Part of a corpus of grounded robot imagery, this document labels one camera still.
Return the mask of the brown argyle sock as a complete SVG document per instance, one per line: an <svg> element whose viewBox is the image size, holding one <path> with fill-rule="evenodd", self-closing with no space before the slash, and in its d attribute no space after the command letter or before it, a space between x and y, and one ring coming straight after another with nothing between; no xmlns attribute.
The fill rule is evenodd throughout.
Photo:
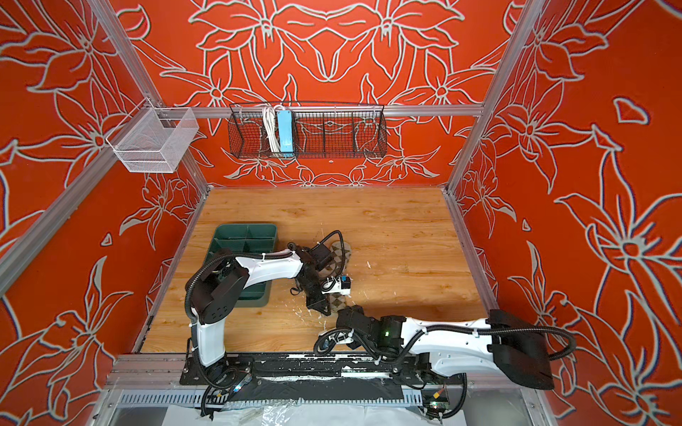
<svg viewBox="0 0 682 426"><path fill-rule="evenodd" d="M346 270L350 263L350 257L352 255L352 249L347 246L342 246L339 241L335 241L330 246L332 258L331 261L323 268L321 276L323 279L330 276L332 273L341 273L341 275L347 275ZM331 312L337 313L341 309L348 306L351 301L351 294L349 296L340 296L326 294L331 305Z"/></svg>

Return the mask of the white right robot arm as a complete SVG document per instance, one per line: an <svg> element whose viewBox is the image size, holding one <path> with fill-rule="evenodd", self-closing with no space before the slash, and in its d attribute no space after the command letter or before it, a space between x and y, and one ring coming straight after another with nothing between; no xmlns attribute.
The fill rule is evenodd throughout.
<svg viewBox="0 0 682 426"><path fill-rule="evenodd" d="M502 310L491 310L486 319L437 323L396 315L376 319L360 307L346 307L337 313L337 328L340 336L319 351L344 343L399 370L407 358L426 356L435 376L495 373L526 388L554 388L546 332Z"/></svg>

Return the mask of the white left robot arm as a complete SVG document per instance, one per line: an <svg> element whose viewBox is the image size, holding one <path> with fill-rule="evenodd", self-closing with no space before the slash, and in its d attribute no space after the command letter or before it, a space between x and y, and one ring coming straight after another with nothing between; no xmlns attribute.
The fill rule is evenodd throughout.
<svg viewBox="0 0 682 426"><path fill-rule="evenodd" d="M184 309L191 328L193 353L202 367L212 367L224 358L226 317L236 308L245 289L273 280L294 280L305 294L308 310L331 314L329 294L348 295L352 281L344 273L346 251L328 276L321 271L333 260L330 248L291 243L272 253L234 253L221 250L206 261L186 283Z"/></svg>

